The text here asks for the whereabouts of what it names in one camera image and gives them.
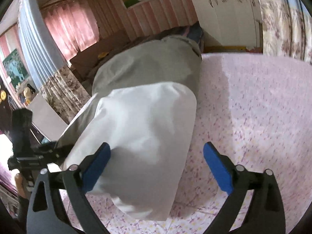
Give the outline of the person's left hand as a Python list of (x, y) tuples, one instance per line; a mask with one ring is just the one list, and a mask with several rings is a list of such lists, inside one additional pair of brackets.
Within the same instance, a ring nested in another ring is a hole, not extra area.
[(14, 177), (17, 193), (20, 197), (29, 200), (28, 191), (26, 189), (26, 182), (21, 173), (17, 173)]

